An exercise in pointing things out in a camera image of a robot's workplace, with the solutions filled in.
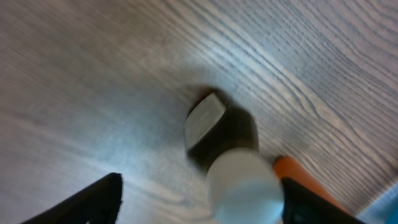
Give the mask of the clear plastic container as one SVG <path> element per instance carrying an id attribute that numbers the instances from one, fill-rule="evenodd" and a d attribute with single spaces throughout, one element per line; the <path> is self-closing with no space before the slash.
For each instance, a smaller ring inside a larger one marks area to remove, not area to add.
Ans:
<path id="1" fill-rule="evenodd" d="M 365 223 L 398 224 L 397 221 L 397 184 L 394 184 L 372 204 L 356 216 Z"/>

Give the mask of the dark bottle white cap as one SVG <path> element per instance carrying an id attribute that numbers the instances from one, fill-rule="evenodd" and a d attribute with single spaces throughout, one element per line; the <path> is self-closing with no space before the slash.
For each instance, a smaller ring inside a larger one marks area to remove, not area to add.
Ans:
<path id="1" fill-rule="evenodd" d="M 259 152 L 253 115 L 222 90 L 209 89 L 184 124 L 189 161 L 204 175 L 218 223 L 279 223 L 284 193 Z"/>

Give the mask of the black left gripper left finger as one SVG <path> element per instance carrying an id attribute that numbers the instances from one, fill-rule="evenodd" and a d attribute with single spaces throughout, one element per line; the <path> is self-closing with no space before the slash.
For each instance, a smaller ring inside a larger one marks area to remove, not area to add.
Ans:
<path id="1" fill-rule="evenodd" d="M 122 204 L 123 178 L 109 173 L 23 224 L 115 224 Z"/>

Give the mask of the orange tube white cap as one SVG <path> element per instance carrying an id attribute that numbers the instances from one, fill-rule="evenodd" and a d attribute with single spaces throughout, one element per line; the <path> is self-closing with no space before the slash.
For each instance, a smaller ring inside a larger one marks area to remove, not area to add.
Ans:
<path id="1" fill-rule="evenodd" d="M 278 178 L 289 177 L 294 179 L 304 187 L 308 188 L 315 194 L 321 196 L 332 205 L 340 208 L 342 211 L 349 213 L 342 204 L 339 203 L 319 181 L 310 174 L 304 166 L 297 160 L 290 156 L 279 156 L 275 159 L 273 170 L 276 172 Z"/>

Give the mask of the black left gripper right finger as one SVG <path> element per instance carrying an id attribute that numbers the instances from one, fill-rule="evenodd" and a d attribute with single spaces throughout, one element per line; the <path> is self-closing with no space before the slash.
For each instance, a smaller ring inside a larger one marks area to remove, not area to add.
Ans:
<path id="1" fill-rule="evenodd" d="M 284 177 L 281 182 L 285 196 L 284 224 L 364 224 L 294 179 Z"/>

